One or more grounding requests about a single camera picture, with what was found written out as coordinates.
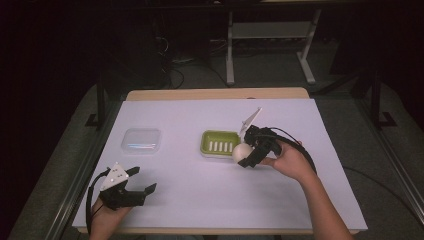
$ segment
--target metal stand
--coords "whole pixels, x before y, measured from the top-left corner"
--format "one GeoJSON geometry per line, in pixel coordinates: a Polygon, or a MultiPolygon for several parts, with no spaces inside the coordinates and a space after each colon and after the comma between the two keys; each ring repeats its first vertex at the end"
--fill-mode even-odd
{"type": "MultiPolygon", "coordinates": [[[[329,92],[337,89],[338,87],[343,86],[344,84],[346,84],[346,83],[348,83],[348,82],[350,82],[350,81],[352,81],[352,80],[354,80],[356,78],[364,78],[364,73],[366,71],[368,71],[368,69],[366,69],[366,68],[359,68],[356,71],[354,71],[353,73],[351,73],[349,75],[346,75],[346,76],[338,79],[334,83],[332,83],[332,84],[330,84],[330,85],[328,85],[328,86],[326,86],[324,88],[321,88],[318,91],[311,92],[310,95],[325,95],[325,94],[327,94],[327,93],[329,93],[329,92]]],[[[369,89],[369,87],[371,86],[371,84],[370,84],[371,81],[369,81],[369,80],[365,80],[365,81],[362,80],[362,82],[367,82],[367,86],[364,87],[365,88],[365,91],[367,91],[369,89]]],[[[351,94],[357,96],[358,94],[354,94],[353,91],[354,90],[352,89],[351,94]]]]}
{"type": "Polygon", "coordinates": [[[376,71],[375,73],[371,91],[371,121],[374,123],[374,126],[377,129],[381,129],[382,127],[397,126],[396,122],[393,120],[392,116],[388,112],[382,112],[383,116],[386,118],[386,121],[380,120],[381,81],[378,71],[376,71]]]}
{"type": "Polygon", "coordinates": [[[297,52],[297,58],[299,59],[300,66],[302,66],[303,73],[305,74],[306,81],[309,84],[315,84],[315,78],[312,74],[311,68],[309,67],[309,63],[306,60],[308,56],[309,49],[311,48],[312,40],[315,35],[315,30],[318,25],[318,19],[321,15],[321,9],[315,11],[314,18],[309,26],[308,35],[306,36],[306,44],[303,48],[302,52],[297,52]]]}
{"type": "Polygon", "coordinates": [[[252,38],[305,38],[305,46],[301,52],[297,53],[297,57],[306,77],[306,81],[309,84],[315,84],[315,78],[306,58],[315,35],[320,15],[321,9],[318,9],[315,11],[312,21],[234,23],[233,12],[230,12],[228,20],[228,51],[226,59],[227,84],[235,84],[232,40],[252,38]]]}
{"type": "Polygon", "coordinates": [[[103,86],[102,78],[99,77],[99,81],[97,81],[96,84],[97,87],[97,121],[96,114],[90,114],[90,117],[88,118],[87,122],[85,123],[85,126],[87,127],[97,127],[97,130],[99,130],[103,123],[105,122],[105,89],[103,86]]]}

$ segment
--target plastic lid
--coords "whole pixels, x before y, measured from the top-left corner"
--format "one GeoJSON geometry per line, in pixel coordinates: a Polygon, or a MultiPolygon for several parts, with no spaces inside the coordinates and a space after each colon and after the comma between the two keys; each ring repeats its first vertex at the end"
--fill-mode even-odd
{"type": "Polygon", "coordinates": [[[159,149],[160,137],[160,130],[155,128],[130,128],[121,148],[126,154],[153,154],[159,149]]]}

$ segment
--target white tabletop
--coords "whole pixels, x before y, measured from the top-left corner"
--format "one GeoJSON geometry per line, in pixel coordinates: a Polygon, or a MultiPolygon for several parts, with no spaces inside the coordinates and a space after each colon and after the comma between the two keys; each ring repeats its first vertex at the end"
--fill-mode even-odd
{"type": "MultiPolygon", "coordinates": [[[[127,190],[141,191],[153,183],[157,188],[144,206],[130,212],[119,231],[311,232],[306,199],[296,181],[268,166],[244,169],[229,159],[201,155],[204,131],[238,132],[242,121],[258,107],[263,110],[253,124],[278,127],[301,140],[347,227],[367,229],[314,100],[230,99],[123,103],[93,176],[119,162],[124,169],[141,168],[129,179],[127,190]],[[159,150],[151,155],[125,154],[121,143],[130,128],[159,129],[159,150]]],[[[93,199],[103,179],[96,185],[93,199]]],[[[80,231],[86,226],[84,210],[85,197],[73,222],[80,231]]]]}

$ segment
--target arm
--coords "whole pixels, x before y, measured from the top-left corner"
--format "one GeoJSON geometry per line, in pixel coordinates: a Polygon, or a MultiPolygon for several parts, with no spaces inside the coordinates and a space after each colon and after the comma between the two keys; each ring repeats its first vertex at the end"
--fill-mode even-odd
{"type": "Polygon", "coordinates": [[[353,239],[308,161],[289,144],[279,143],[283,149],[281,155],[277,159],[265,158],[262,164],[270,165],[300,183],[308,202],[315,238],[353,239]]]}
{"type": "Polygon", "coordinates": [[[98,198],[92,207],[94,216],[91,223],[90,240],[109,239],[131,209],[126,207],[114,211],[103,206],[102,200],[98,198]]]}

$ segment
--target green soap dish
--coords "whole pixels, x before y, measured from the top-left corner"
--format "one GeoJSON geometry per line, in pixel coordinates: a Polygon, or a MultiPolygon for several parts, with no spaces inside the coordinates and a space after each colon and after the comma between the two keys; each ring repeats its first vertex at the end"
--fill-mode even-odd
{"type": "Polygon", "coordinates": [[[239,143],[236,132],[207,130],[202,135],[200,151],[204,157],[231,159],[233,149],[239,143]]]}

